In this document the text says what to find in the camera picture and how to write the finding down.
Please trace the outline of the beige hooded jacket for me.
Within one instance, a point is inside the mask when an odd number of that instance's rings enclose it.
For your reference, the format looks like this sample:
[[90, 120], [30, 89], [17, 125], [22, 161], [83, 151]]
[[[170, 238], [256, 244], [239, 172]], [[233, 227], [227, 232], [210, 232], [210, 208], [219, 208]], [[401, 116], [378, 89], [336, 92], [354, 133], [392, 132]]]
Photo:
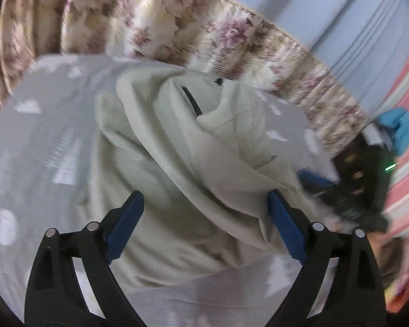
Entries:
[[279, 190], [313, 221], [297, 171], [334, 174], [300, 108], [167, 64], [129, 67], [96, 98], [85, 222], [134, 191], [145, 209], [113, 273], [128, 294], [241, 268], [287, 250], [267, 212]]

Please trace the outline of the blue cloth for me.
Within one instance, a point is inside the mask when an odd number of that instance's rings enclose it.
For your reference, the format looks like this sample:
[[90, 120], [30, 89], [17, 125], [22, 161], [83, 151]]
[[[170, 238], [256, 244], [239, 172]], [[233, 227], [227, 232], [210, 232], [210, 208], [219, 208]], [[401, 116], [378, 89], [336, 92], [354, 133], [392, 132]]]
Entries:
[[378, 115], [377, 122], [386, 130], [395, 154], [402, 156], [409, 148], [409, 111], [393, 108]]

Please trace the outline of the blue floral curtain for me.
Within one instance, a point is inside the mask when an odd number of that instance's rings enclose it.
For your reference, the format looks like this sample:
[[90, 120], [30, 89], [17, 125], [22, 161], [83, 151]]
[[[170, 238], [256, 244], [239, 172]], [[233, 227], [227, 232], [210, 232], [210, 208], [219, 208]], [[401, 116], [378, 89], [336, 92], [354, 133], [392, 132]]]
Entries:
[[300, 105], [331, 154], [409, 56], [409, 0], [1, 0], [0, 110], [46, 54], [146, 57]]

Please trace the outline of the grey polar bear bedsheet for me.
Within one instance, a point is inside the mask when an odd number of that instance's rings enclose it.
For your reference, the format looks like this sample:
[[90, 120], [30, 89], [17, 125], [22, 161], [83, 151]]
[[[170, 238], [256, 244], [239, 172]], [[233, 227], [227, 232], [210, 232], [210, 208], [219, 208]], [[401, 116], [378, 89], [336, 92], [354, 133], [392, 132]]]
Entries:
[[[152, 64], [166, 63], [47, 55], [29, 68], [0, 112], [0, 294], [17, 316], [24, 315], [46, 230], [79, 231], [104, 218], [82, 217], [97, 96], [112, 93], [125, 69]], [[148, 326], [264, 326], [300, 268], [288, 251], [271, 252], [245, 267], [175, 286], [122, 291]]]

